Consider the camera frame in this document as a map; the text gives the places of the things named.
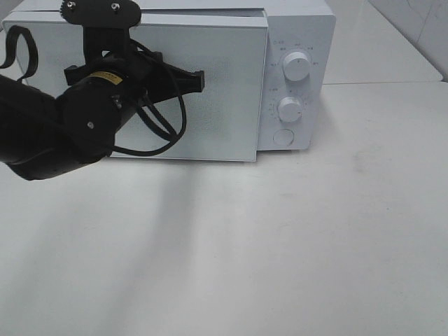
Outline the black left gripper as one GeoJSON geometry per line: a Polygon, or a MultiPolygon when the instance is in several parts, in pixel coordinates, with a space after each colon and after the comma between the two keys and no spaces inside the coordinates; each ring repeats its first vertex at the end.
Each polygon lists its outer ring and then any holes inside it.
{"type": "Polygon", "coordinates": [[[113,73],[128,78],[144,88],[153,103],[163,102],[178,95],[202,92],[205,86],[203,71],[188,72],[163,61],[160,52],[151,57],[134,51],[129,60],[108,52],[96,62],[83,66],[69,66],[64,70],[68,85],[88,77],[96,71],[113,73]]]}

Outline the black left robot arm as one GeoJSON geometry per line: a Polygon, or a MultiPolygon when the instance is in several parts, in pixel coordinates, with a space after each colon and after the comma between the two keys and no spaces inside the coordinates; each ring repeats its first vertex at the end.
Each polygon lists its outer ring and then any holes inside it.
{"type": "Polygon", "coordinates": [[[169,150],[186,128],[175,129],[157,103],[204,89],[203,71],[180,69],[145,50],[134,51],[130,60],[110,52],[65,74],[69,86],[57,97],[1,77],[1,162],[28,181],[51,179],[113,153],[151,157],[169,150]],[[134,116],[163,140],[160,147],[117,145],[117,133],[134,116]]]}

